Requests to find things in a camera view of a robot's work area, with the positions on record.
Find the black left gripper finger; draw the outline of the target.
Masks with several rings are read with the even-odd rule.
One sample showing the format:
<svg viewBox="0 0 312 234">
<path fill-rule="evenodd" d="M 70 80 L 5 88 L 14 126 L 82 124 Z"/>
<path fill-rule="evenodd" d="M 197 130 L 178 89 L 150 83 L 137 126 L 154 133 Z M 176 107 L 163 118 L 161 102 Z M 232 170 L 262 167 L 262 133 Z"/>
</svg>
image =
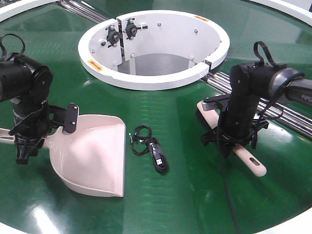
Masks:
<svg viewBox="0 0 312 234">
<path fill-rule="evenodd" d="M 22 138 L 15 139 L 15 146 L 17 148 L 17 164 L 28 164 L 31 156 L 37 156 L 41 148 L 41 139 Z"/>
</svg>

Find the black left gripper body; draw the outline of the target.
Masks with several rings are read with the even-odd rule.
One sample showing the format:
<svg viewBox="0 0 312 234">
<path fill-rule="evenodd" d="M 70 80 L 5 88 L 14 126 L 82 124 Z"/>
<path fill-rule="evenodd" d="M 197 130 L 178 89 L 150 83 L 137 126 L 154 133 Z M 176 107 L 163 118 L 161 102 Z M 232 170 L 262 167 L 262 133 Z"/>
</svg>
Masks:
<svg viewBox="0 0 312 234">
<path fill-rule="evenodd" d="M 21 99 L 12 100 L 14 127 L 9 131 L 15 144 L 24 144 L 26 140 L 40 141 L 53 128 L 63 126 L 66 109 L 51 105 L 48 100 L 39 103 Z"/>
</svg>

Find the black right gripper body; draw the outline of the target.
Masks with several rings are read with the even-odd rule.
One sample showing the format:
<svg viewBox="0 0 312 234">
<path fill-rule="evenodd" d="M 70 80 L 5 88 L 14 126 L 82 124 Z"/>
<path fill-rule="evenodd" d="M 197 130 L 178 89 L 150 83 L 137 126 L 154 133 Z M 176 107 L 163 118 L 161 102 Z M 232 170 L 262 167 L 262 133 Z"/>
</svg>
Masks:
<svg viewBox="0 0 312 234">
<path fill-rule="evenodd" d="M 235 96 L 232 94 L 208 97 L 201 102 L 203 113 L 200 121 L 204 121 L 204 114 L 208 111 L 220 110 L 217 114 L 217 123 L 213 127 L 209 123 L 203 124 L 208 130 L 201 136 L 204 146 L 215 142 L 222 155 L 227 158 L 230 151 L 238 144 L 251 144 L 255 149 L 258 131 L 267 129 L 268 121 L 264 118 L 255 119 L 254 115 L 260 97 L 255 95 Z"/>
</svg>

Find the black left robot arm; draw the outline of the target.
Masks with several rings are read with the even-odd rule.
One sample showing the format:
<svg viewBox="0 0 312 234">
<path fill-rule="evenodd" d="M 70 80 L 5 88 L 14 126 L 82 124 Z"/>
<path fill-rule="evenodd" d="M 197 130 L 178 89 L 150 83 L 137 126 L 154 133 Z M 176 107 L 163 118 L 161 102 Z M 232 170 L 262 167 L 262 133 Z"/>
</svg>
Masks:
<svg viewBox="0 0 312 234">
<path fill-rule="evenodd" d="M 37 156 L 44 138 L 63 126 L 66 109 L 50 105 L 47 96 L 53 81 L 50 69 L 20 52 L 0 46 L 0 100 L 13 103 L 14 127 L 9 131 L 17 148 L 18 164 Z"/>
</svg>

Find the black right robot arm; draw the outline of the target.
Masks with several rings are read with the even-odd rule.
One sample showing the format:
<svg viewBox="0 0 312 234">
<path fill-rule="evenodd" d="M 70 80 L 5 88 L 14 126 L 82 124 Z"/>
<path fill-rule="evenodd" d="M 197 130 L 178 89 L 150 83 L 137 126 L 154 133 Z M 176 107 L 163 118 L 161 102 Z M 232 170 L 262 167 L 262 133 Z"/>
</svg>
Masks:
<svg viewBox="0 0 312 234">
<path fill-rule="evenodd" d="M 201 136 L 203 145 L 215 142 L 224 157 L 238 144 L 256 148 L 258 131 L 268 128 L 265 112 L 277 103 L 295 101 L 311 107 L 312 81 L 304 73 L 275 63 L 262 41 L 254 43 L 258 61 L 238 64 L 230 70 L 230 94 L 203 100 L 205 111 L 219 109 L 217 126 Z"/>
</svg>

